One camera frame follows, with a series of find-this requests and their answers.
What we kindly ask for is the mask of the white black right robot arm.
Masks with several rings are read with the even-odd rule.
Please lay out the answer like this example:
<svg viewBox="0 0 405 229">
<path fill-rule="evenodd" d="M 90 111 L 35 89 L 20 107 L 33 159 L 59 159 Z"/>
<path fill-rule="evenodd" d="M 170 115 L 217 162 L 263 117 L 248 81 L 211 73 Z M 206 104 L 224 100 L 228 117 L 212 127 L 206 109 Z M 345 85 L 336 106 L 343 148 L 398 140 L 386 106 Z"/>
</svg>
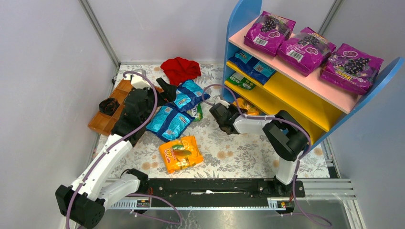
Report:
<svg viewBox="0 0 405 229">
<path fill-rule="evenodd" d="M 276 115 L 247 115 L 233 104 L 215 104 L 209 109 L 220 129 L 231 134 L 264 135 L 279 156 L 276 179 L 289 185 L 297 170 L 298 159 L 310 148 L 308 132 L 285 110 Z"/>
</svg>

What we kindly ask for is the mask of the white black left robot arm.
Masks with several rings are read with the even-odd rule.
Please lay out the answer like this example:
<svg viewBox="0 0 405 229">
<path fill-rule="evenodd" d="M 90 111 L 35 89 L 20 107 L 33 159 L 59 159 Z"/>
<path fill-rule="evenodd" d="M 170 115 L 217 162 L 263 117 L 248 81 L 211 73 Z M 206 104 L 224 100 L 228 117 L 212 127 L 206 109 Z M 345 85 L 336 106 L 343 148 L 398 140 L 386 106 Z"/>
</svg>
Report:
<svg viewBox="0 0 405 229">
<path fill-rule="evenodd" d="M 150 191 L 147 174 L 129 169 L 119 180 L 103 186 L 118 162 L 135 146 L 146 131 L 156 109 L 176 98 L 175 85 L 157 79 L 162 91 L 149 81 L 146 86 L 132 87 L 126 98 L 118 103 L 111 128 L 100 153 L 86 170 L 69 186 L 60 185 L 55 192 L 59 210 L 66 217 L 65 227 L 74 221 L 81 228 L 92 229 L 102 219 L 105 211 L 122 198 Z"/>
</svg>

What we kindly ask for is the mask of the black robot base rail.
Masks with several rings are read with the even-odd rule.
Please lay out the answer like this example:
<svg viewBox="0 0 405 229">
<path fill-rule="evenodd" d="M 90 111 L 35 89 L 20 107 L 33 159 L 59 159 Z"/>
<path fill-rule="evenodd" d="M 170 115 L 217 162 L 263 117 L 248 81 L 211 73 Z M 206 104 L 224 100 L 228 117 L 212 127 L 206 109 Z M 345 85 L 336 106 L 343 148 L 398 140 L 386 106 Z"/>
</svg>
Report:
<svg viewBox="0 0 405 229">
<path fill-rule="evenodd" d="M 293 208 L 294 198 L 306 196 L 303 183 L 284 185 L 264 178 L 149 178 L 129 169 L 124 175 L 140 180 L 137 193 L 146 194 L 154 208 L 258 208 L 268 207 L 268 199 L 278 198 L 279 208 Z"/>
</svg>

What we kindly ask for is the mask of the orange mango candy bag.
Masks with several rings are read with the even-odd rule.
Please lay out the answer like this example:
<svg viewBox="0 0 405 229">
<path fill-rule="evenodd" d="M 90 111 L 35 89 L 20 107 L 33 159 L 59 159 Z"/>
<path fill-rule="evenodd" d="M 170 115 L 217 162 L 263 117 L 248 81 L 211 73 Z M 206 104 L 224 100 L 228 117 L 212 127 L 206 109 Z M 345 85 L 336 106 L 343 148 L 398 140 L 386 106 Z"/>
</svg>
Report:
<svg viewBox="0 0 405 229">
<path fill-rule="evenodd" d="M 260 115 L 261 110 L 259 110 L 256 106 L 250 103 L 248 100 L 240 97 L 237 98 L 236 102 L 233 102 L 234 106 L 239 105 L 241 111 L 247 115 Z"/>
<path fill-rule="evenodd" d="M 193 167 L 204 161 L 194 136 L 185 136 L 159 146 L 168 173 Z"/>
</svg>

